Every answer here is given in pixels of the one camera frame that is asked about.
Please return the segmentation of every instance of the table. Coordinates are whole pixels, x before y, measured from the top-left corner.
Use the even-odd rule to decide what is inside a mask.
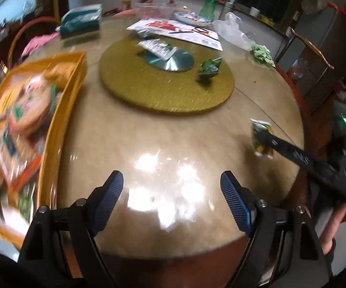
[[[233,72],[235,88],[219,108],[177,116],[125,104],[102,84],[98,62],[107,47],[130,33],[125,28],[132,23],[105,20],[99,37],[55,39],[30,57],[86,51],[88,73],[65,136],[58,207],[86,198],[119,170],[124,190],[96,237],[101,252],[158,259],[223,247],[243,233],[221,193],[221,173],[231,170],[257,198],[279,205],[298,167],[279,154],[273,160],[254,155],[250,118],[270,122],[276,136],[303,148],[297,103],[274,68],[257,64],[248,52],[222,40],[220,54]]]

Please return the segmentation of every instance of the blue and white plate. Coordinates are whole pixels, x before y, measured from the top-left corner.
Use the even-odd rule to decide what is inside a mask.
[[[211,20],[196,13],[175,12],[174,15],[180,22],[196,27],[206,27],[212,23]]]

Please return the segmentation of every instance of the paper flyer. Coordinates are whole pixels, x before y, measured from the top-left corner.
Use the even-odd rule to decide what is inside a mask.
[[[126,28],[127,30],[153,29],[154,34],[185,40],[222,51],[218,34],[205,28],[182,24],[167,19],[142,19]]]

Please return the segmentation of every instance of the blue gripper pad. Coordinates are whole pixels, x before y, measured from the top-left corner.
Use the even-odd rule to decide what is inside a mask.
[[[221,174],[220,184],[239,230],[251,236],[256,217],[255,198],[248,188],[240,186],[231,171]]]
[[[114,206],[120,197],[124,187],[124,178],[122,173],[119,171],[114,171],[103,185],[103,187],[107,186],[109,186],[109,188],[107,188],[101,202],[94,211],[93,227],[91,229],[93,236],[96,236],[98,232],[105,228],[106,223],[113,212]]]

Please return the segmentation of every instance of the pink cloth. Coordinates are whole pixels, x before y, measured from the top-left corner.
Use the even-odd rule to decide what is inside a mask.
[[[44,34],[43,36],[34,37],[26,45],[24,51],[22,52],[21,57],[30,55],[34,51],[38,50],[41,46],[48,43],[50,40],[58,37],[59,34],[60,34],[59,32],[55,32],[53,34]]]

